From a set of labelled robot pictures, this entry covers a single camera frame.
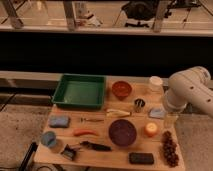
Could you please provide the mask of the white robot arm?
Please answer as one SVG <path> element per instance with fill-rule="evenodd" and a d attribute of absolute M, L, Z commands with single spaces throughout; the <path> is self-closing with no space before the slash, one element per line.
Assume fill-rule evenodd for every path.
<path fill-rule="evenodd" d="M 165 128 L 174 125 L 178 115 L 188 103 L 213 118 L 213 90 L 207 87 L 210 80 L 209 71 L 201 66 L 176 72 L 169 77 L 169 89 L 162 98 L 162 104 L 166 111 Z"/>

